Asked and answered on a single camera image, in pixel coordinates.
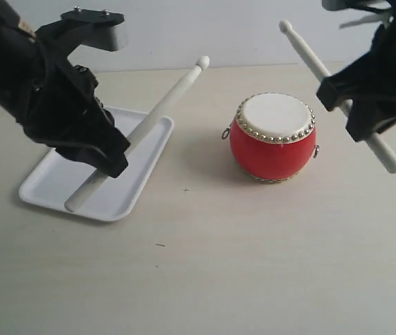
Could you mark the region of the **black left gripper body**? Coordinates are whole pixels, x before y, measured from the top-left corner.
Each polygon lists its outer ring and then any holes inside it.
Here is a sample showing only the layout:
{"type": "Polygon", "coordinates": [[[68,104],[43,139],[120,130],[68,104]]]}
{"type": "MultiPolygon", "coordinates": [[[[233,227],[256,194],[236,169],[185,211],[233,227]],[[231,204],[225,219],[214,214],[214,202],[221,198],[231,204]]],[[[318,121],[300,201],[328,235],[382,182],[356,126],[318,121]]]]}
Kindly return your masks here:
{"type": "Polygon", "coordinates": [[[85,37],[17,34],[11,38],[13,72],[10,108],[34,142],[49,147],[104,145],[104,108],[96,98],[98,80],[68,57],[85,37]]]}

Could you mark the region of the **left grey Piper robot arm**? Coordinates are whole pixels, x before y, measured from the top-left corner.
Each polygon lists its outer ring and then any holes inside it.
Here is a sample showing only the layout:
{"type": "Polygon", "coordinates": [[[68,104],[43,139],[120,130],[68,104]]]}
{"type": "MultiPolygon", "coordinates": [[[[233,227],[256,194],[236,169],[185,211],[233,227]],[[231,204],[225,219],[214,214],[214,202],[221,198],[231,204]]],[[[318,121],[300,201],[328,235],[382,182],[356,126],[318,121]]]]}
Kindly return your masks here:
{"type": "Polygon", "coordinates": [[[31,29],[0,1],[0,106],[33,142],[112,178],[127,168],[130,142],[96,97],[96,76],[68,57],[80,45],[117,51],[114,30],[124,20],[121,13],[76,8],[31,29]]]}

